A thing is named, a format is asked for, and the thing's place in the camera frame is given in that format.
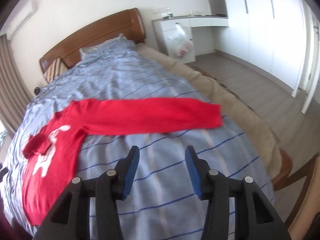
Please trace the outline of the wall air conditioner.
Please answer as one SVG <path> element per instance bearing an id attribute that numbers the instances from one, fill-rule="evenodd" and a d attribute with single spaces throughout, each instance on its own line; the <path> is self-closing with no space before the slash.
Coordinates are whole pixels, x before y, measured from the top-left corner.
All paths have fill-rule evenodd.
<path id="1" fill-rule="evenodd" d="M 5 34 L 8 40 L 12 40 L 22 26 L 37 12 L 37 3 L 31 1 L 25 5 L 6 25 Z"/>

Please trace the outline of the red knit sweater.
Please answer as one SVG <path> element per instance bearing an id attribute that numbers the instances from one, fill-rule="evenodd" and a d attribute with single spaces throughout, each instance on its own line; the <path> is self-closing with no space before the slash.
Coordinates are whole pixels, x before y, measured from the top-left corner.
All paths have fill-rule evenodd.
<path id="1" fill-rule="evenodd" d="M 74 178 L 88 135 L 171 133 L 221 125 L 219 105 L 190 98 L 72 101 L 31 135 L 22 151 L 28 160 L 22 185 L 27 220 L 32 226 L 42 223 Z"/>

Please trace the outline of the small black round object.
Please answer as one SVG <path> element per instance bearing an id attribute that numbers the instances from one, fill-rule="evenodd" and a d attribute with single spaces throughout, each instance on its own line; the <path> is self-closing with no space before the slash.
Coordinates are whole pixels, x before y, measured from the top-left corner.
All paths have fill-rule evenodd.
<path id="1" fill-rule="evenodd" d="M 38 95 L 40 94 L 40 92 L 41 92 L 40 87 L 35 87 L 35 88 L 34 88 L 34 95 L 35 95 L 35 96 L 38 96 Z"/>

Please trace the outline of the striped cushion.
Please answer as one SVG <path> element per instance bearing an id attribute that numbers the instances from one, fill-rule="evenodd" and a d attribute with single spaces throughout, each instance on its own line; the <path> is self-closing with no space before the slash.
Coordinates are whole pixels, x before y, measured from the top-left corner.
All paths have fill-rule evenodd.
<path id="1" fill-rule="evenodd" d="M 65 65 L 65 63 L 62 61 L 60 57 L 58 57 L 52 62 L 52 64 L 44 72 L 44 78 L 47 83 L 51 83 L 67 70 L 68 68 Z"/>

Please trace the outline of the white pillow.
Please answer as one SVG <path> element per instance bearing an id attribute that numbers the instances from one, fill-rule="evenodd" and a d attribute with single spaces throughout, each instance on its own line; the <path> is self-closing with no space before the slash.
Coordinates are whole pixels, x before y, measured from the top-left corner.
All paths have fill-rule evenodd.
<path id="1" fill-rule="evenodd" d="M 98 50 L 99 48 L 103 47 L 104 45 L 113 42 L 113 41 L 118 41 L 118 40 L 126 40 L 126 37 L 124 34 L 119 34 L 118 37 L 106 40 L 100 44 L 97 44 L 95 46 L 90 46 L 90 47 L 82 47 L 79 49 L 79 53 L 80 53 L 80 59 L 83 60 L 87 54 L 94 52 L 96 50 Z"/>

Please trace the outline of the wooden chair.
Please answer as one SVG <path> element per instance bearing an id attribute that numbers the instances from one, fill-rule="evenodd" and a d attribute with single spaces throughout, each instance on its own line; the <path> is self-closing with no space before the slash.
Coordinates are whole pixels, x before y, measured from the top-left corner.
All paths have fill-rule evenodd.
<path id="1" fill-rule="evenodd" d="M 293 174 L 290 174 L 292 159 L 282 148 L 280 156 L 280 172 L 272 179 L 275 191 L 305 178 L 297 201 L 285 221 L 289 234 L 292 239 L 319 239 L 319 153 Z"/>

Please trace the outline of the beige curtain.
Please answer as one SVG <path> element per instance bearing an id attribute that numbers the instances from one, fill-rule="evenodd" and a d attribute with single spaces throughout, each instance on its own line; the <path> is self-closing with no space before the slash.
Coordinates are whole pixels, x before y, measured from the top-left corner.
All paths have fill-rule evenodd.
<path id="1" fill-rule="evenodd" d="M 21 125 L 32 96 L 16 67 L 6 35 L 1 36 L 1 122 L 14 135 Z"/>

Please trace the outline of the white bedside desk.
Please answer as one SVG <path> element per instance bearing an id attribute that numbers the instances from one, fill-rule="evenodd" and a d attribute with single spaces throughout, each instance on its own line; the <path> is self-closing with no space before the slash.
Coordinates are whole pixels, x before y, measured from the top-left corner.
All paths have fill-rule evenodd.
<path id="1" fill-rule="evenodd" d="M 228 27 L 228 18 L 217 16 L 177 16 L 152 22 L 159 51 L 182 64 L 198 55 L 213 53 L 215 27 Z"/>

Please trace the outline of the beige mattress sheet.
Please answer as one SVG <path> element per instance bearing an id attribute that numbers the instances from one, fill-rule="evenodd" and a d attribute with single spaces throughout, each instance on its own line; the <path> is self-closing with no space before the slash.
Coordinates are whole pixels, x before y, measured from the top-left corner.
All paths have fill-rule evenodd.
<path id="1" fill-rule="evenodd" d="M 227 114 L 247 133 L 255 149 L 262 157 L 269 176 L 275 178 L 281 168 L 281 155 L 278 143 L 271 129 L 242 101 L 225 90 L 217 81 L 203 76 L 185 64 L 164 55 L 144 43 L 136 45 L 138 53 L 148 59 L 155 60 L 167 71 L 179 75 L 189 81 L 191 85 L 207 99 L 221 106 L 222 113 Z"/>

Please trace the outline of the blue plaid duvet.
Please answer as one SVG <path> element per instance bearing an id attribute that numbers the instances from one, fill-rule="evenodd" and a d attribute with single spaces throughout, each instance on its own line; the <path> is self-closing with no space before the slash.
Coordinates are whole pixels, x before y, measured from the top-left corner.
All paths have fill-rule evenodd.
<path id="1" fill-rule="evenodd" d="M 37 227 L 27 221 L 22 207 L 22 176 L 27 161 L 22 148 L 27 137 L 38 132 L 53 114 L 72 100 L 86 98 L 140 99 L 160 96 L 206 97 L 183 78 L 165 69 L 149 48 L 135 48 L 132 42 L 116 42 L 107 54 L 95 53 L 56 81 L 42 88 L 27 107 L 27 113 L 11 142 L 1 182 L 1 197 L 7 215 L 29 234 Z M 77 174 L 83 179 L 99 176 L 115 167 L 136 145 L 140 161 L 127 200 L 118 205 L 126 239 L 199 239 L 207 202 L 193 193 L 184 151 L 192 145 L 208 164 L 234 179 L 250 176 L 269 200 L 274 200 L 271 180 L 248 138 L 234 118 L 225 115 L 216 129 L 180 131 L 169 134 L 88 136 L 80 148 Z"/>

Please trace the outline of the wooden headboard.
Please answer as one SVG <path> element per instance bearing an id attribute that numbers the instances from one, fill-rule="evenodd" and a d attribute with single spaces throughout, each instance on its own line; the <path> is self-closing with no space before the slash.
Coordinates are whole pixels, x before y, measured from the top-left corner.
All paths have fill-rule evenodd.
<path id="1" fill-rule="evenodd" d="M 144 23 L 137 8 L 106 16 L 72 33 L 40 58 L 40 68 L 45 73 L 58 57 L 68 69 L 73 68 L 80 61 L 80 48 L 96 46 L 120 34 L 136 44 L 145 42 Z"/>

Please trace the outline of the white wardrobe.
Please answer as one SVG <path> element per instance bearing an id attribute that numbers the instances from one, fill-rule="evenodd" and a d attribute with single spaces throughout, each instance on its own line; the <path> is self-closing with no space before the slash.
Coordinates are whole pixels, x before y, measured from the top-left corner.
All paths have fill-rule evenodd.
<path id="1" fill-rule="evenodd" d="M 228 26 L 213 30 L 215 50 L 296 91 L 306 52 L 302 0 L 225 0 L 225 5 Z"/>

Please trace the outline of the white plastic bag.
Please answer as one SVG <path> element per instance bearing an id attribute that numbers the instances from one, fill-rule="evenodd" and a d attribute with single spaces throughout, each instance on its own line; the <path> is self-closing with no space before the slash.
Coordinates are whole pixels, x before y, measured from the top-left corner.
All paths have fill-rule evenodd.
<path id="1" fill-rule="evenodd" d="M 174 24 L 174 29 L 170 30 L 167 37 L 168 54 L 171 57 L 183 59 L 189 55 L 193 49 L 193 40 L 190 36 L 190 28 L 184 28 L 179 23 Z"/>

